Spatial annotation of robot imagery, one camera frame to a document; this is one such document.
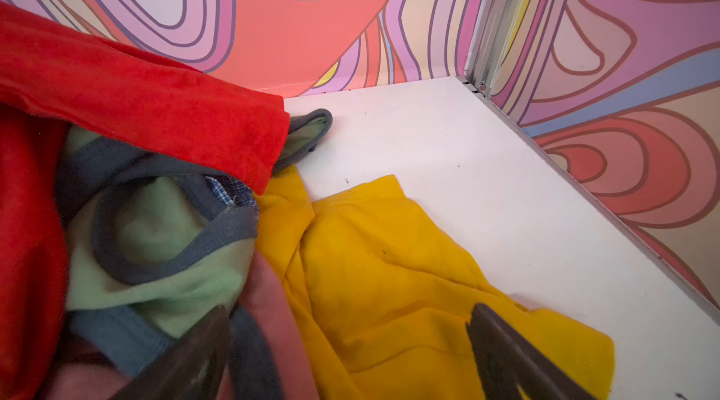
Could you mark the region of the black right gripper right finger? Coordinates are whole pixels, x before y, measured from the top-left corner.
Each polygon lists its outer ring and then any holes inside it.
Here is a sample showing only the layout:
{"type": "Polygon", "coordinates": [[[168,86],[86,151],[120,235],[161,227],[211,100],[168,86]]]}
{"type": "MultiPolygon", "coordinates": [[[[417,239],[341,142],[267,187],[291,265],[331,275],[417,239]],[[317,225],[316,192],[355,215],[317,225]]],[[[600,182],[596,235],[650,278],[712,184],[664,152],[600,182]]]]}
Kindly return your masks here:
{"type": "Polygon", "coordinates": [[[592,398],[489,306],[474,306],[466,331],[485,398],[592,398]]]}

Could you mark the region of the yellow cloth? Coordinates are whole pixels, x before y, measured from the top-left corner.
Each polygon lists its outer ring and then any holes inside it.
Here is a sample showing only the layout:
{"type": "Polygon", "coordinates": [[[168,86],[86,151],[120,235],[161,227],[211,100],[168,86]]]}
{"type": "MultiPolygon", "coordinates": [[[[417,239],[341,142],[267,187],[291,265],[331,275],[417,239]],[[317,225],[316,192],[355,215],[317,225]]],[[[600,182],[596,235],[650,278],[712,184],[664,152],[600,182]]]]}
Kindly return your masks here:
{"type": "Polygon", "coordinates": [[[609,397],[612,340],[495,289],[395,177],[314,200],[288,167],[258,203],[256,244],[279,276],[321,398],[483,398],[466,332],[476,304],[594,397],[609,397]]]}

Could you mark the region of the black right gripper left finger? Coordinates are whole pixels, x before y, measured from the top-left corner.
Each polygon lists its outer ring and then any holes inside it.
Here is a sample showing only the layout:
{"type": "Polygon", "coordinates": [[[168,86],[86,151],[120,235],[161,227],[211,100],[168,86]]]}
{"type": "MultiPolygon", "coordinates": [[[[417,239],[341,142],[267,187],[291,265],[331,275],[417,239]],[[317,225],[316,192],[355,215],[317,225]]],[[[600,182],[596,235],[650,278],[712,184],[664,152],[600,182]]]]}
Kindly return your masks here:
{"type": "Polygon", "coordinates": [[[115,400],[215,399],[229,355],[230,322],[219,305],[152,362],[115,400]]]}

